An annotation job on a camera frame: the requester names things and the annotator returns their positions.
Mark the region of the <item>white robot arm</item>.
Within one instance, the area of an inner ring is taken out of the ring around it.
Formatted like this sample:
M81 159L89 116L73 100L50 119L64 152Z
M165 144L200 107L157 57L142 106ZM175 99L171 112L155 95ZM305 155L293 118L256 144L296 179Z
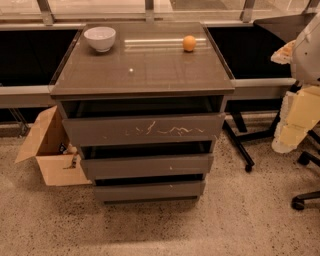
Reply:
M289 64L291 76L301 86L287 92L282 100L272 149L289 153L320 121L320 14L317 14L295 40L273 53L271 60Z

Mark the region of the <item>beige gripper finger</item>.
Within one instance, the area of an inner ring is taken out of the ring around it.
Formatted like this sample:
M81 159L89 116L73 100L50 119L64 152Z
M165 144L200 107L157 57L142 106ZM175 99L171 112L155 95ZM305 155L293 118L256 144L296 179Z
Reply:
M286 43L283 47L275 51L271 56L271 61L284 65L289 64L292 59L293 47L295 40Z
M298 92L287 92L282 101L272 149L277 153L295 150L320 121L320 87L303 86Z

